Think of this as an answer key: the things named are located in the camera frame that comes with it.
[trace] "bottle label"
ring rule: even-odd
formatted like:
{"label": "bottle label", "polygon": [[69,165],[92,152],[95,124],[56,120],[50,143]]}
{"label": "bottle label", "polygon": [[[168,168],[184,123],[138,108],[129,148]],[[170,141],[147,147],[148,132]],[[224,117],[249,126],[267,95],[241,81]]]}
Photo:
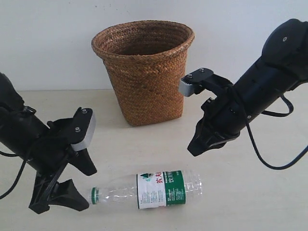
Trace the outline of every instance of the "bottle label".
{"label": "bottle label", "polygon": [[137,175],[138,208],[183,205],[186,202],[181,171]]}

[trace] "plastic bottle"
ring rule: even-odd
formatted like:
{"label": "plastic bottle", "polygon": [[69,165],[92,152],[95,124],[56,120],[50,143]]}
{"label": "plastic bottle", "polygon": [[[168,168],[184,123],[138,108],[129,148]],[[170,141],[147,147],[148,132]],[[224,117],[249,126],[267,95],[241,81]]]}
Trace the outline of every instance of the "plastic bottle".
{"label": "plastic bottle", "polygon": [[87,193],[90,205],[144,209],[183,205],[202,195],[200,176],[191,170],[159,171],[127,175],[93,187]]}

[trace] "table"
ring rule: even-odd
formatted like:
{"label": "table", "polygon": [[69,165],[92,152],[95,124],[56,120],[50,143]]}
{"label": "table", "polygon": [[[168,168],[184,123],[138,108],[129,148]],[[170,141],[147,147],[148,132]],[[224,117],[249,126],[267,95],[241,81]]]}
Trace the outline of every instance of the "table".
{"label": "table", "polygon": [[[266,168],[257,159],[243,129],[240,137],[199,157],[187,151],[201,104],[209,92],[185,98],[179,119],[132,128],[124,120],[112,90],[20,92],[37,116],[48,120],[71,117],[78,107],[93,108],[97,127],[89,153],[98,169],[87,177],[68,166],[60,181],[73,179],[79,191],[111,178],[140,171],[193,169],[203,181],[203,196],[183,206],[152,210],[106,211],[95,206],[82,212],[51,206],[37,215],[28,209],[35,171],[27,166],[15,190],[0,201],[1,231],[267,231],[308,227],[308,158],[284,171]],[[291,161],[307,144],[308,95],[301,86],[287,97],[295,112],[286,118],[260,115],[251,123],[263,157],[273,165]],[[269,109],[287,112],[278,100]],[[16,177],[22,160],[0,157],[0,192]]]}

